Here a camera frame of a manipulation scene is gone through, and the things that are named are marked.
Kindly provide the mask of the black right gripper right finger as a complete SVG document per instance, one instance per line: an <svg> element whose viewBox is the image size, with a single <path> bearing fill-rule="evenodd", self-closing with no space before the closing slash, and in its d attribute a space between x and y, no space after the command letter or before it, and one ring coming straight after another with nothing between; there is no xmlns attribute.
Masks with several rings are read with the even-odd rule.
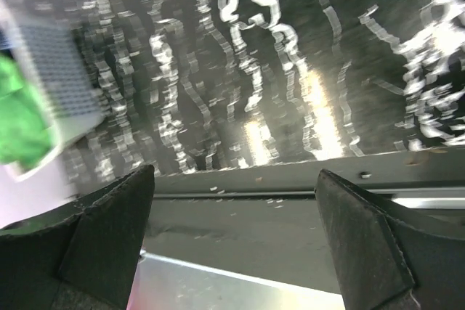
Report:
<svg viewBox="0 0 465 310"><path fill-rule="evenodd" d="M315 197L346 309L463 309L464 227L323 169Z"/></svg>

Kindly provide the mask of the white perforated plastic basket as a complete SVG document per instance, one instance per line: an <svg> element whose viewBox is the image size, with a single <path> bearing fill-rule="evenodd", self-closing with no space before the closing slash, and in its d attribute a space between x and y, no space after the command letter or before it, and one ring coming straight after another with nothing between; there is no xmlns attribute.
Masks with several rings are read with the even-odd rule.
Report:
<svg viewBox="0 0 465 310"><path fill-rule="evenodd" d="M51 150L35 168L26 170L15 163L6 167L13 179L22 181L94 130L104 116L69 29L14 12L2 0L1 33L20 72L37 91L52 135Z"/></svg>

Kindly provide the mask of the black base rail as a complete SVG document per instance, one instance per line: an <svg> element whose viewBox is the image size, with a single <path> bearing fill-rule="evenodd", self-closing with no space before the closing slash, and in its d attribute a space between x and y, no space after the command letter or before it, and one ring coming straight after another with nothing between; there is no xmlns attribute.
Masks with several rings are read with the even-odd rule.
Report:
<svg viewBox="0 0 465 310"><path fill-rule="evenodd" d="M463 147L158 176L154 198L310 198L323 169L409 208L464 208Z"/></svg>

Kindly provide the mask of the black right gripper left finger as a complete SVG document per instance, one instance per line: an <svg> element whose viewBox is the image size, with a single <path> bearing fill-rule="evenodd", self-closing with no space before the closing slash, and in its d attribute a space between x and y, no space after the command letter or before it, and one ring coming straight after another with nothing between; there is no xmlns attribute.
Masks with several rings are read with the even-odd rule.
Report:
<svg viewBox="0 0 465 310"><path fill-rule="evenodd" d="M125 309L154 167L1 229L1 309Z"/></svg>

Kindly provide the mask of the green cloth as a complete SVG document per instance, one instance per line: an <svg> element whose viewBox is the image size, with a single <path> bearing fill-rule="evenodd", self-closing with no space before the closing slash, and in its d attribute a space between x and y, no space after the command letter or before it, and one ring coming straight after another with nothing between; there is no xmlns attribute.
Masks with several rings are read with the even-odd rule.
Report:
<svg viewBox="0 0 465 310"><path fill-rule="evenodd" d="M23 171L39 165L53 148L50 127L37 103L35 89L17 63L1 55L1 164Z"/></svg>

